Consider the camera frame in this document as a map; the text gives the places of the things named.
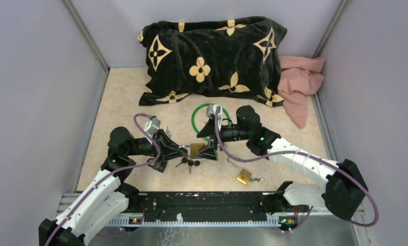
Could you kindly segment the black headed keys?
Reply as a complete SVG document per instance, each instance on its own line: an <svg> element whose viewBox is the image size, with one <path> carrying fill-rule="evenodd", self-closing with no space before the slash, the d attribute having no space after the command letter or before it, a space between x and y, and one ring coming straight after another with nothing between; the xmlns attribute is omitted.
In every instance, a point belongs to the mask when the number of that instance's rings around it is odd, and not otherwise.
<svg viewBox="0 0 408 246"><path fill-rule="evenodd" d="M189 159L187 164L188 164L188 167L189 167L189 174L191 174L192 168L199 166L201 164L201 161Z"/></svg>

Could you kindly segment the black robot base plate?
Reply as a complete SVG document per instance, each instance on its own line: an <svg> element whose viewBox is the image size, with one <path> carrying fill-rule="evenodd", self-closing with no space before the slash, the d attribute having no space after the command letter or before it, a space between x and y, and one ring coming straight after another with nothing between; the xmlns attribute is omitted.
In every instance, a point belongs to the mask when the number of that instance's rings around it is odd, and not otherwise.
<svg viewBox="0 0 408 246"><path fill-rule="evenodd" d="M275 227L294 229L310 206L284 202L282 192L139 192L109 226Z"/></svg>

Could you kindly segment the silver padlock keys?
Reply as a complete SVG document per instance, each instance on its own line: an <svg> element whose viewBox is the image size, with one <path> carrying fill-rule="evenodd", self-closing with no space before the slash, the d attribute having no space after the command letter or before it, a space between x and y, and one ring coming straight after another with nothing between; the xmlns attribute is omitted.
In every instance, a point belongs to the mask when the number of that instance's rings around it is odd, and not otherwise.
<svg viewBox="0 0 408 246"><path fill-rule="evenodd" d="M172 136L172 133L171 133L171 131L169 130L169 127L166 127L166 135L167 135L168 137L171 137L171 136Z"/></svg>

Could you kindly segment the keys of padlock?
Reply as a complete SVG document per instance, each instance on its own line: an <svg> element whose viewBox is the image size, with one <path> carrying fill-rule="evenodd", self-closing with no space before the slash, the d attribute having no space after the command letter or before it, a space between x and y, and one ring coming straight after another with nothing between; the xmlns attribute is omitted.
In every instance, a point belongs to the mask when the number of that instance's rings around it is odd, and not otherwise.
<svg viewBox="0 0 408 246"><path fill-rule="evenodd" d="M264 178L250 178L249 182L253 182L253 183L265 182L265 179Z"/></svg>

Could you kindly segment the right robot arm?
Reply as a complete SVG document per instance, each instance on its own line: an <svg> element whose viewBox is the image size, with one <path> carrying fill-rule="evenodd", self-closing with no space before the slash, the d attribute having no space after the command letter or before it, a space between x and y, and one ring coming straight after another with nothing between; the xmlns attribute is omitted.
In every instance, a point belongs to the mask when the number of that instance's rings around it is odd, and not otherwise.
<svg viewBox="0 0 408 246"><path fill-rule="evenodd" d="M206 125L198 138L209 139L206 148L197 152L201 158L217 159L217 150L238 162L266 159L285 165L313 181L313 184L284 182L275 192L275 204L281 211L308 205L327 208L336 217L352 221L364 198L371 199L357 165L314 155L287 141L280 134L264 127L251 106L236 111L236 123L223 125L223 108L207 105Z"/></svg>

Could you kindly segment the brass padlock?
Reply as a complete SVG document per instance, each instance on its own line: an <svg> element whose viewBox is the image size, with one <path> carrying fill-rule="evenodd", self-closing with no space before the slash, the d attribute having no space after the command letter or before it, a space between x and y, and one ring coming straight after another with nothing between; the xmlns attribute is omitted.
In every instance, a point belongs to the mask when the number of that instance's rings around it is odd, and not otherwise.
<svg viewBox="0 0 408 246"><path fill-rule="evenodd" d="M252 177L251 172L249 172L248 170L246 170L244 168L241 168L238 165L234 164L229 157L227 158L227 163L230 164L231 166L237 168L240 171L237 178L236 178L237 181L239 181L243 185L247 185L250 182L250 179Z"/></svg>
<svg viewBox="0 0 408 246"><path fill-rule="evenodd" d="M189 145L180 145L179 148L183 148L187 150L187 156L194 158L196 154L206 147L205 143L191 143Z"/></svg>

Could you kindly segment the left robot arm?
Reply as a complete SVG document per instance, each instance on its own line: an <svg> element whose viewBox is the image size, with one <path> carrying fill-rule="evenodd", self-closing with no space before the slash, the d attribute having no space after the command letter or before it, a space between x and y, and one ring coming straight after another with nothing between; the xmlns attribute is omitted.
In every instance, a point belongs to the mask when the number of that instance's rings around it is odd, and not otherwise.
<svg viewBox="0 0 408 246"><path fill-rule="evenodd" d="M125 127L110 133L108 156L89 186L54 220L45 219L38 228L39 245L88 245L118 214L136 211L139 190L125 183L139 165L131 156L150 156L145 166L164 171L167 161L187 157L186 148L172 141L163 129L134 138Z"/></svg>

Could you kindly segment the black u-lock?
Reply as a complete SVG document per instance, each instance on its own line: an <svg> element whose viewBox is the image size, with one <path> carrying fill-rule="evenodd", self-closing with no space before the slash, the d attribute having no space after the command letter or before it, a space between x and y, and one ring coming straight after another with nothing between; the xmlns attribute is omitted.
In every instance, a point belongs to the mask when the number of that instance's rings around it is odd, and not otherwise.
<svg viewBox="0 0 408 246"><path fill-rule="evenodd" d="M147 160L147 162L150 162L150 164L148 165L149 167L151 167L153 170L158 171L160 173L163 173L168 165L168 161L162 159L157 159L155 161L153 161L154 158L149 158Z"/></svg>

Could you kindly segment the single black headed key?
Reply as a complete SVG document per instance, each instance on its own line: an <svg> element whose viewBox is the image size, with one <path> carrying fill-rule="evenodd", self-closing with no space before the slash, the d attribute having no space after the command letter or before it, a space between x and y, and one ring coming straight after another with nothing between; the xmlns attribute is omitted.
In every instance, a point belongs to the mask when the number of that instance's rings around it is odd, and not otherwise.
<svg viewBox="0 0 408 246"><path fill-rule="evenodd" d="M183 157L180 161L179 164L177 164L175 167L179 167L180 165L184 164L184 163L188 163L189 159L187 157Z"/></svg>

